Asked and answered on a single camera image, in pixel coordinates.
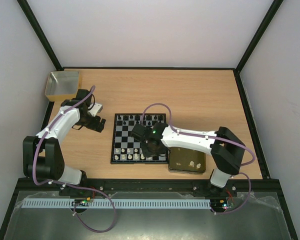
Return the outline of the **black and white chessboard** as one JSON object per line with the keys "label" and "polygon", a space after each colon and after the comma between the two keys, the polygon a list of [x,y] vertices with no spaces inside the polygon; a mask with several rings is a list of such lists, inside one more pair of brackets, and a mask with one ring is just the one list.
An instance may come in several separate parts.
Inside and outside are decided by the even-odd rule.
{"label": "black and white chessboard", "polygon": [[140,142],[131,137],[131,131],[140,123],[140,113],[116,113],[114,115],[111,164],[167,164],[169,152],[145,157]]}

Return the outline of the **gold metal tin tray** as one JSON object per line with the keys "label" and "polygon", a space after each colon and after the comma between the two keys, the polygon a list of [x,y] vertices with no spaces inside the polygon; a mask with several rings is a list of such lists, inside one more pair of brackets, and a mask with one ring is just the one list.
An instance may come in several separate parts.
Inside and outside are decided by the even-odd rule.
{"label": "gold metal tin tray", "polygon": [[206,172],[206,154],[182,147],[171,147],[168,157],[170,172],[202,175]]}

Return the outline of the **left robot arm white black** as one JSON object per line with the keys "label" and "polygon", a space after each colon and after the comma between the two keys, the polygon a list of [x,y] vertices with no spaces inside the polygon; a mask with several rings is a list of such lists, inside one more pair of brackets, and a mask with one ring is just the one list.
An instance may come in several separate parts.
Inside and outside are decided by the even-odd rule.
{"label": "left robot arm white black", "polygon": [[79,89],[74,98],[61,103],[57,115],[46,127],[35,136],[24,138],[23,173],[36,185],[58,182],[78,186],[87,177],[83,170],[65,164],[61,143],[70,129],[103,131],[106,121],[98,116],[103,105],[96,103],[95,88]]}

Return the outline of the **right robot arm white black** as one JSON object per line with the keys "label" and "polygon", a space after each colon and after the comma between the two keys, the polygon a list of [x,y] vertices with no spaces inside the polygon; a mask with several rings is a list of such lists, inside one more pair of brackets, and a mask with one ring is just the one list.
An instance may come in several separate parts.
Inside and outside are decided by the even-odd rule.
{"label": "right robot arm white black", "polygon": [[219,196],[226,189],[228,179],[240,173],[245,144],[227,127],[216,131],[196,131],[176,128],[167,123],[154,126],[136,124],[130,136],[140,142],[146,158],[164,154],[170,148],[184,148],[212,156],[213,170],[208,191]]}

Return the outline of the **gold metal tin lid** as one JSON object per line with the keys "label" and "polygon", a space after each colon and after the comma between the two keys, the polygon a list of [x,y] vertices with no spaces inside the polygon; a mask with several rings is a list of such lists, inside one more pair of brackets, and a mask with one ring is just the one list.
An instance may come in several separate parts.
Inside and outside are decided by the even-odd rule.
{"label": "gold metal tin lid", "polygon": [[44,94],[50,102],[60,102],[74,98],[81,86],[79,71],[53,71],[48,75]]}

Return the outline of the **black mounting rail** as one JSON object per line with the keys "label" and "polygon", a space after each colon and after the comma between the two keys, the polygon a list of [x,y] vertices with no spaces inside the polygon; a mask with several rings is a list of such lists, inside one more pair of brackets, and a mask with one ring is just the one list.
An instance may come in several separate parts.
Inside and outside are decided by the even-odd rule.
{"label": "black mounting rail", "polygon": [[[117,192],[158,192],[158,193],[185,193],[195,197],[221,198],[227,197],[229,194],[236,196],[237,193],[247,193],[249,184],[244,179],[231,179],[227,182],[224,189],[219,190],[210,184],[207,179],[199,180],[160,180],[160,179],[97,179],[89,178],[87,186],[93,187],[106,194],[114,194]],[[83,197],[91,196],[92,191],[75,189],[66,186],[64,189],[55,183],[43,184],[37,186],[29,178],[20,178],[17,181],[15,192],[19,191],[57,191],[61,196]]]}

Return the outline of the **black frame post left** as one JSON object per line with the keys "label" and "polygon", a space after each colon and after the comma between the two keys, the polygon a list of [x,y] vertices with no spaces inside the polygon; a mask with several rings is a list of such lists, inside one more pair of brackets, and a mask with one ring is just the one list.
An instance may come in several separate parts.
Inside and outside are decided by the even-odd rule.
{"label": "black frame post left", "polygon": [[43,29],[40,26],[33,10],[31,9],[27,0],[17,0],[21,10],[23,11],[25,17],[27,18],[29,24],[31,25],[33,31],[35,32],[37,38],[39,39],[41,45],[43,46],[45,52],[47,53],[50,61],[57,71],[62,71],[63,67],[58,60],[51,44],[49,43]]}

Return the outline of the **black frame post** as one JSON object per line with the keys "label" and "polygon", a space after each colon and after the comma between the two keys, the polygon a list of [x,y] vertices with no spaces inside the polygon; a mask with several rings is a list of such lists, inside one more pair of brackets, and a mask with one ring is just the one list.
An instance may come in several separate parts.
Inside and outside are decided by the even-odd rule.
{"label": "black frame post", "polygon": [[58,60],[51,44],[49,43],[43,29],[40,26],[33,10],[31,9],[27,0],[17,0],[21,10],[23,11],[25,17],[27,18],[29,24],[31,25],[33,31],[35,32],[37,38],[39,39],[41,45],[43,46],[45,52],[47,53],[50,61],[57,71],[62,71],[63,67]]}
{"label": "black frame post", "polygon": [[259,27],[257,28],[238,65],[235,68],[235,72],[237,74],[239,74],[245,67],[246,63],[248,62],[249,58],[251,57],[252,53],[254,52],[255,48],[257,47],[258,43],[260,42],[261,38],[263,37],[264,33],[266,32],[268,26],[272,22],[273,18],[275,17],[283,2],[284,0],[272,1],[269,9],[267,10]]}

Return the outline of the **black frame post right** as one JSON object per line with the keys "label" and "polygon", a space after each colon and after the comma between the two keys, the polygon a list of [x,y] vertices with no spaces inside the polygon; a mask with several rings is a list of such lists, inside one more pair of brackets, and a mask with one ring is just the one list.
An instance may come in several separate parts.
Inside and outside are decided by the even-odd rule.
{"label": "black frame post right", "polygon": [[249,58],[251,57],[252,53],[254,52],[255,48],[257,47],[258,43],[260,42],[261,38],[263,37],[264,33],[266,32],[268,26],[272,22],[273,18],[275,17],[283,2],[284,0],[272,1],[269,9],[267,10],[259,27],[257,28],[238,65],[235,68],[235,72],[237,74],[239,74],[245,67],[246,63],[248,62]]}

